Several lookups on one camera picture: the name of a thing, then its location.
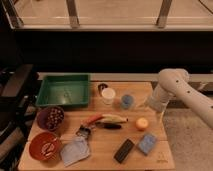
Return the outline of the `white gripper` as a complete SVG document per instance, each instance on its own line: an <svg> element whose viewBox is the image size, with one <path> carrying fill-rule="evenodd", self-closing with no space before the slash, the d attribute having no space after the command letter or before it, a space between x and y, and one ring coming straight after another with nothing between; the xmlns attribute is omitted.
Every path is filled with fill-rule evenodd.
<svg viewBox="0 0 213 171"><path fill-rule="evenodd" d="M149 106L158 113L158 125L163 123L164 110L166 109L169 101L173 97L172 93L169 93L163 89L160 85L157 85L148 98L143 99L137 107L146 107Z"/></svg>

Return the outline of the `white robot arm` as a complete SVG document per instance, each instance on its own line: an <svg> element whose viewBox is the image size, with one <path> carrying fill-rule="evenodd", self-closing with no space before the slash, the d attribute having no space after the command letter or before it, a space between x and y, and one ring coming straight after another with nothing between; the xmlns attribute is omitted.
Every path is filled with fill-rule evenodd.
<svg viewBox="0 0 213 171"><path fill-rule="evenodd" d="M156 113L163 113L173 97L180 99L198 117L213 129L213 100L192 88L185 69L163 69L158 73L158 83L153 92L140 104Z"/></svg>

